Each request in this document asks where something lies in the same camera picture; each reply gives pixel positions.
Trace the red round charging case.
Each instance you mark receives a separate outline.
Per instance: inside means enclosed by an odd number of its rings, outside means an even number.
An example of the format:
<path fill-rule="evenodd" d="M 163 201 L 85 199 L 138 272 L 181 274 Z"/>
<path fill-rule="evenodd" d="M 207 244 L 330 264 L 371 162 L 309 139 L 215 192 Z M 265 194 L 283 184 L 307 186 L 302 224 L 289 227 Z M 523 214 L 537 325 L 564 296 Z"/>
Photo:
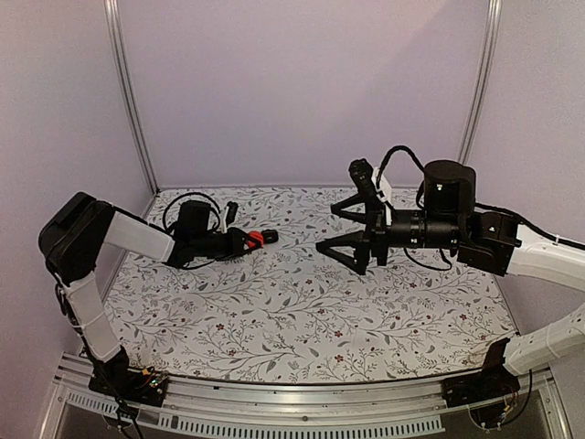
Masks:
<path fill-rule="evenodd" d="M 253 230 L 247 234 L 246 244 L 249 250 L 261 249 L 264 243 L 264 236 L 260 231 Z"/>

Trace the black earbud charging case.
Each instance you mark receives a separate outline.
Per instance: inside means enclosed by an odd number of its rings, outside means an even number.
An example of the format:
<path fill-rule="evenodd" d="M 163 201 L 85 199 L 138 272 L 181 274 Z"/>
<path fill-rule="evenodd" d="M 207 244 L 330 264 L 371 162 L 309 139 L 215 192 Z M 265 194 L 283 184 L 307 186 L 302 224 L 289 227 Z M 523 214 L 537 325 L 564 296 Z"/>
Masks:
<path fill-rule="evenodd" d="M 279 240 L 279 233 L 277 230 L 263 230 L 261 236 L 265 244 L 272 244 Z"/>

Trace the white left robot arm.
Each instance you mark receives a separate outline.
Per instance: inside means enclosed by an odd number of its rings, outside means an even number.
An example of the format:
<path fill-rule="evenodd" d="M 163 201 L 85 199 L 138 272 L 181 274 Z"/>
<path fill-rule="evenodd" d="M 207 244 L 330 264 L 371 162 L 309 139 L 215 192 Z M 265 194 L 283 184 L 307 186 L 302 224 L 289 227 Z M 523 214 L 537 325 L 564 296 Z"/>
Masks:
<path fill-rule="evenodd" d="M 196 258 L 220 260 L 250 252 L 254 239 L 226 228 L 185 241 L 112 203 L 78 192 L 42 228 L 38 247 L 49 273 L 65 296 L 89 354 L 108 362 L 122 354 L 119 338 L 105 315 L 96 268 L 108 246 L 176 269 Z"/>

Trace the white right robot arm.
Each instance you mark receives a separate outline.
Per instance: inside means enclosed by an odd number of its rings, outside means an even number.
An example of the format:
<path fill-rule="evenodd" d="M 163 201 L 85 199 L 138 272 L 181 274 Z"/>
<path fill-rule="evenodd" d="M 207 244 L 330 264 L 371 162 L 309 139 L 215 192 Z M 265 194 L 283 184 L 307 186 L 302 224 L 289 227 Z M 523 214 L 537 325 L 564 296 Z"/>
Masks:
<path fill-rule="evenodd" d="M 360 275 L 372 259 L 386 265 L 392 248 L 433 249 L 447 263 L 583 290 L 582 243 L 547 233 L 515 212 L 476 204 L 476 174 L 468 166 L 435 160 L 421 170 L 420 207 L 395 209 L 381 168 L 365 159 L 353 161 L 349 174 L 357 193 L 331 211 L 364 229 L 320 241 L 316 249 Z"/>

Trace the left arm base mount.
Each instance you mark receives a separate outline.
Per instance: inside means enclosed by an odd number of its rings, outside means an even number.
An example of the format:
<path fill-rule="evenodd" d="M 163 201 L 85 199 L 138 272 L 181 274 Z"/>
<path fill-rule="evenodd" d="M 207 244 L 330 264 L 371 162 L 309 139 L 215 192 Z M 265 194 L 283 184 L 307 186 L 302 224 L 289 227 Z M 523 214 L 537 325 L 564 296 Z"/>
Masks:
<path fill-rule="evenodd" d="M 154 367 L 133 369 L 124 348 L 108 361 L 96 359 L 90 352 L 93 367 L 89 389 L 126 402 L 149 406 L 163 405 L 168 387 L 168 373 Z"/>

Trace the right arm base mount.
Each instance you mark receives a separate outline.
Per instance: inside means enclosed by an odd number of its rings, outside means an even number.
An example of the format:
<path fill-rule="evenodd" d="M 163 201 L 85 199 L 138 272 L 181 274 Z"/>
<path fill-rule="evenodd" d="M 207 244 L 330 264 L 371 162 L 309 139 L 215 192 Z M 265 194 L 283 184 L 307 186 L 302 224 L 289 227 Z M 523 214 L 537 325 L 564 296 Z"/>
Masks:
<path fill-rule="evenodd" d="M 520 390 L 517 376 L 505 367 L 508 337 L 493 343 L 487 350 L 479 371 L 441 381 L 441 396 L 449 408 L 503 397 Z"/>

